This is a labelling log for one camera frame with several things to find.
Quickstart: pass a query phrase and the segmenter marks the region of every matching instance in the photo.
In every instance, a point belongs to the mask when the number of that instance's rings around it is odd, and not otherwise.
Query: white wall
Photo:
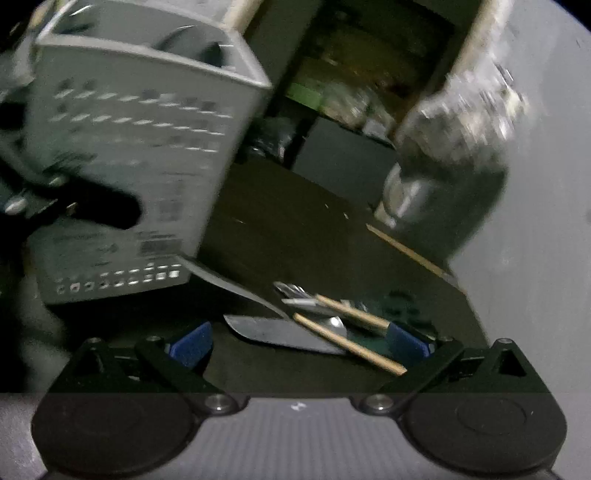
[[[569,422],[557,462],[591,471],[591,34],[551,0],[517,0],[505,37],[535,121],[504,196],[452,267],[491,339],[515,339]]]

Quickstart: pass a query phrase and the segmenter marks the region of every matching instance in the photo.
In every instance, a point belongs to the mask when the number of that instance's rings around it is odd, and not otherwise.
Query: knife
[[[338,315],[336,310],[324,307],[313,297],[309,299],[281,299],[281,301],[283,302],[283,305],[287,305],[288,307],[292,307],[297,310],[305,310],[307,312],[316,313],[319,315],[328,315],[329,317]]]
[[[292,320],[242,315],[224,315],[224,318],[230,328],[238,335],[255,342],[312,352],[330,353],[332,355],[344,355],[346,353],[342,348],[311,333],[308,329]],[[329,319],[318,323],[329,328],[334,333],[346,337],[347,330],[340,319]]]

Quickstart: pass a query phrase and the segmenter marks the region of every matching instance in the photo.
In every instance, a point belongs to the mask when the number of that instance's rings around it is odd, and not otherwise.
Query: metal screw
[[[227,413],[234,406],[232,399],[223,393],[209,395],[203,403],[212,413]]]
[[[76,213],[76,209],[78,208],[78,204],[73,202],[66,207],[66,215],[72,216]]]
[[[365,406],[374,412],[386,412],[394,406],[394,400],[383,393],[376,393],[365,399]]]
[[[25,197],[15,195],[4,205],[4,213],[7,215],[19,215],[27,208],[28,202]]]
[[[53,177],[50,181],[49,181],[49,186],[50,187],[54,187],[54,188],[58,188],[61,186],[64,186],[67,182],[67,179],[62,176],[62,175],[56,175],[55,177]]]

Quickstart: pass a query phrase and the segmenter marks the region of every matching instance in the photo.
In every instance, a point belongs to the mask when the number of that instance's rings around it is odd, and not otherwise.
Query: dark table surface
[[[385,230],[370,212],[273,163],[251,160],[231,167],[198,259],[280,307],[275,280],[334,299],[377,299],[391,290],[403,291],[416,299],[422,315],[442,335],[467,346],[485,346],[466,297],[370,233],[367,222]],[[180,287],[51,311],[34,294],[23,302],[23,315],[37,317],[38,325],[54,325],[69,350],[90,336],[130,345],[145,335],[165,336],[209,320],[214,350],[204,376],[229,392],[368,393],[391,378],[353,356],[245,342],[230,331],[222,315],[273,313],[198,278]]]

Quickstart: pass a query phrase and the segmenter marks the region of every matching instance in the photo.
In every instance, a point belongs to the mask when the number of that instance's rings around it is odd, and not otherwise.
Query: ribbed surface
[[[192,444],[142,480],[459,480],[422,457],[396,423],[344,398],[254,398],[244,411],[207,420]]]

